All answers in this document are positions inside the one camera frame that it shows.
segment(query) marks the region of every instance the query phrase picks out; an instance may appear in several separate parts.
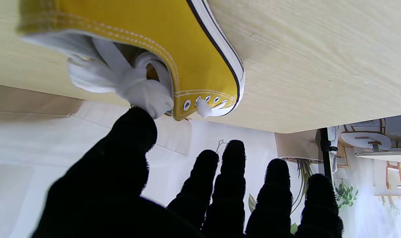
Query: metal eyelet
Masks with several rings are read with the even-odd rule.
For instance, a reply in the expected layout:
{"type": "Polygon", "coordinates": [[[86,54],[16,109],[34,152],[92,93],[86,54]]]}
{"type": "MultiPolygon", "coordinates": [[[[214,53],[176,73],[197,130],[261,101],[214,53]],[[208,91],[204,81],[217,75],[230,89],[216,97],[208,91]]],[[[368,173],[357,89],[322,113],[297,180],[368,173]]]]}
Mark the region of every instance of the metal eyelet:
{"type": "Polygon", "coordinates": [[[214,99],[214,103],[217,103],[220,99],[221,99],[220,96],[216,97],[216,98],[214,99]]]}
{"type": "Polygon", "coordinates": [[[187,100],[184,102],[184,104],[183,104],[183,106],[182,106],[182,109],[183,109],[184,111],[187,111],[187,110],[190,108],[190,105],[191,105],[191,101],[190,101],[190,99],[187,99],[187,100]]]}
{"type": "Polygon", "coordinates": [[[194,105],[195,106],[197,106],[197,101],[199,100],[199,99],[201,99],[202,97],[201,96],[198,96],[197,98],[196,98],[196,101],[194,102],[194,105]]]}

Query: white wall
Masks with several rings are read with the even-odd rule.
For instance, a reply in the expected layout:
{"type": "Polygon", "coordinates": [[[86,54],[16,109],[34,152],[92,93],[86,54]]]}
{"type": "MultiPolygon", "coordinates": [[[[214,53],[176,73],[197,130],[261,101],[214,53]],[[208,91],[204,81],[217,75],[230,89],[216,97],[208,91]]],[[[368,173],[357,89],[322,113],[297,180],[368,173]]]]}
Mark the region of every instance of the white wall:
{"type": "Polygon", "coordinates": [[[0,165],[0,238],[31,235],[48,188],[65,170],[48,166],[0,165]]]}

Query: yellow sneaker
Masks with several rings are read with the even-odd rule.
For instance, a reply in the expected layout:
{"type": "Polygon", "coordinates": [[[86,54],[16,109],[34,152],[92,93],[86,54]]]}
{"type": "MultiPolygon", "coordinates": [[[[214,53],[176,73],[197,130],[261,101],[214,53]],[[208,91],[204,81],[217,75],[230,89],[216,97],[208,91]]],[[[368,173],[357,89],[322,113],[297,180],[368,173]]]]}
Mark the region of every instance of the yellow sneaker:
{"type": "MultiPolygon", "coordinates": [[[[130,79],[120,78],[115,70],[119,67],[111,66],[111,60],[101,53],[109,50],[95,46],[100,39],[146,49],[152,54],[144,54],[140,60],[149,61],[157,72],[162,72],[162,63],[166,66],[169,82],[162,72],[163,80],[158,83],[162,86],[149,83],[155,84],[160,92],[153,104],[147,103],[156,107],[156,114],[167,113],[176,120],[196,111],[202,117],[223,116],[234,110],[243,96],[243,65],[206,0],[20,0],[20,13],[17,32],[22,38],[69,55],[69,68],[81,67],[78,73],[71,70],[72,81],[86,90],[117,92],[117,85],[122,82],[107,82],[102,84],[104,88],[92,87],[91,83],[105,80],[111,74],[119,78],[114,80],[138,80],[132,73],[130,79]],[[164,103],[156,105],[161,97],[164,103]]],[[[117,64],[131,72],[137,69],[121,63],[117,64]]],[[[137,97],[143,98],[149,94],[150,86],[143,86],[145,91],[133,89],[131,93],[125,88],[119,95],[134,97],[139,92],[137,97]]],[[[132,103],[134,98],[126,99],[132,103]]]]}

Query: green leaves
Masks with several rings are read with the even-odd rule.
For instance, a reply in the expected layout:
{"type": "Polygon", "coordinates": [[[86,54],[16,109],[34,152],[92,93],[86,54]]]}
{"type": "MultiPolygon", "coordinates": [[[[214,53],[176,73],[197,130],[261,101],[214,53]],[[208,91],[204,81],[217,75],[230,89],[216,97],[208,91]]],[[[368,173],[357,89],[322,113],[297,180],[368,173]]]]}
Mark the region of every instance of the green leaves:
{"type": "Polygon", "coordinates": [[[339,202],[338,208],[340,209],[343,205],[353,206],[353,201],[357,200],[356,196],[359,193],[359,190],[356,190],[355,195],[353,196],[353,186],[347,186],[344,179],[341,180],[338,188],[335,188],[336,191],[336,200],[339,202]]]}
{"type": "Polygon", "coordinates": [[[256,200],[255,198],[249,193],[249,210],[252,213],[256,208],[256,200]]]}
{"type": "Polygon", "coordinates": [[[297,228],[298,228],[297,224],[296,224],[296,223],[293,223],[293,224],[290,226],[290,233],[294,235],[294,234],[297,232],[297,228]]]}

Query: white shoelace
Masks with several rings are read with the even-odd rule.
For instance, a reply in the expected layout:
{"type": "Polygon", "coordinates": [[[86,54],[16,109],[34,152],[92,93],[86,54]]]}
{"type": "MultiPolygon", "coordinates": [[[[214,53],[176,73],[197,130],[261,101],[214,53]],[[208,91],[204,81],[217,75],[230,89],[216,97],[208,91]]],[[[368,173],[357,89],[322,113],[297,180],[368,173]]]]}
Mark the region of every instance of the white shoelace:
{"type": "MultiPolygon", "coordinates": [[[[173,110],[172,78],[159,57],[144,52],[136,58],[133,68],[113,42],[93,38],[93,44],[107,64],[100,60],[71,57],[68,71],[74,85],[89,92],[115,92],[130,104],[146,110],[154,119],[173,110]],[[148,64],[155,68],[159,82],[146,78],[148,64]]],[[[195,105],[197,113],[206,118],[214,110],[224,107],[226,102],[211,108],[199,98],[195,105]]]]}

